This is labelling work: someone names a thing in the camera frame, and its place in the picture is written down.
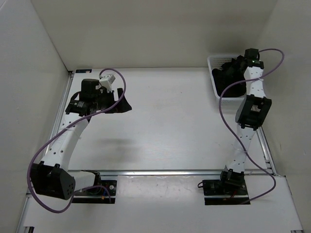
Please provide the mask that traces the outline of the black shorts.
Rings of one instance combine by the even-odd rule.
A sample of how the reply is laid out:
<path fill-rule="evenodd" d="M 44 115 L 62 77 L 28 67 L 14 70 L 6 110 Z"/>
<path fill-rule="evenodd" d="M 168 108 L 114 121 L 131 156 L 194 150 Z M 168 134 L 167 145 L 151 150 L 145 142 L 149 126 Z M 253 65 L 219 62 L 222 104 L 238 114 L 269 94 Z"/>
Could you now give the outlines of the black shorts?
<path fill-rule="evenodd" d="M 215 83 L 217 94 L 220 96 L 223 90 L 229 85 L 245 80 L 243 75 L 229 75 L 228 68 L 231 62 L 224 63 L 222 69 L 213 69 L 212 76 Z M 229 88 L 223 95 L 224 98 L 238 98 L 246 93 L 246 84 L 239 83 Z"/>

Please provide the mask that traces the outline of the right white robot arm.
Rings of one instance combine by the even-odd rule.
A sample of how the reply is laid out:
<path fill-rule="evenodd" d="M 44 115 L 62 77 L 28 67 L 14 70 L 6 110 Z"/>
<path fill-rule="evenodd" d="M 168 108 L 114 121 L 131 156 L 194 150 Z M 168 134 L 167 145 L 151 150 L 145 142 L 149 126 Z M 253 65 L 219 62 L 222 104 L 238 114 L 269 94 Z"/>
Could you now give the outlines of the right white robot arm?
<path fill-rule="evenodd" d="M 243 75 L 243 79 L 230 84 L 222 91 L 219 99 L 219 112 L 222 119 L 224 119 L 222 98 L 225 93 L 233 87 L 247 82 L 249 82 L 249 89 L 236 112 L 237 130 L 234 132 L 231 128 L 229 129 L 236 141 L 233 159 L 225 165 L 218 182 L 218 188 L 224 194 L 236 192 L 242 188 L 245 161 L 250 158 L 248 154 L 250 143 L 257 129 L 262 126 L 272 105 L 272 100 L 266 97 L 263 90 L 264 64 L 259 58 L 259 53 L 245 54 L 243 58 L 236 61 L 239 65 L 234 66 L 233 71 L 227 70 L 226 73 L 235 74 L 238 72 Z"/>

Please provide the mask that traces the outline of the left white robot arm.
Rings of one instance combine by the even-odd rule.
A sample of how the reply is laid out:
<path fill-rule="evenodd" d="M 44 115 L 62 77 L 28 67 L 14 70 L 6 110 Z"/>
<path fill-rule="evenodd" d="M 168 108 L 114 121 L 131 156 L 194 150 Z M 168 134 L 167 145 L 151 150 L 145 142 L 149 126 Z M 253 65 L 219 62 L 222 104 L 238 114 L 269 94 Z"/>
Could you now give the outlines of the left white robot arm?
<path fill-rule="evenodd" d="M 101 191 L 99 172 L 82 170 L 77 175 L 68 173 L 70 158 L 82 132 L 88 126 L 92 114 L 125 113 L 132 109 L 118 88 L 118 100 L 114 98 L 113 74 L 98 79 L 83 79 L 81 90 L 74 93 L 65 109 L 60 128 L 61 135 L 50 143 L 48 152 L 39 163 L 34 163 L 30 180 L 39 195 L 68 200 L 75 191 L 86 189 L 91 194 Z"/>

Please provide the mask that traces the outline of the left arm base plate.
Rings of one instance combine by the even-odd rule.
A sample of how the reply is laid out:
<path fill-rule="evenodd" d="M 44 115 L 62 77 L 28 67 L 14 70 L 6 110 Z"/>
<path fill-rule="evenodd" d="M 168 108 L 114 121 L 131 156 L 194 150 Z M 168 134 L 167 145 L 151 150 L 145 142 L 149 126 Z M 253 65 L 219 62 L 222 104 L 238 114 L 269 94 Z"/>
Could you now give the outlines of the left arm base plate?
<path fill-rule="evenodd" d="M 114 204 L 116 201 L 117 180 L 102 180 L 103 188 L 93 188 L 75 195 L 72 203 L 79 204 Z"/>

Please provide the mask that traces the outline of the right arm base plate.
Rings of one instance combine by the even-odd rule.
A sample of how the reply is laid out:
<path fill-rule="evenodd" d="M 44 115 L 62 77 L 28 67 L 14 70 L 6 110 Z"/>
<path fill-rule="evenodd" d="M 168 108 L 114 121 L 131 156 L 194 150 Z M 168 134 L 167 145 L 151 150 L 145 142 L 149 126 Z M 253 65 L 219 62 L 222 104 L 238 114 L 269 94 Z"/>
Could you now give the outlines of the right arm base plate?
<path fill-rule="evenodd" d="M 224 188 L 219 180 L 202 180 L 205 206 L 250 204 L 246 183 L 241 187 Z"/>

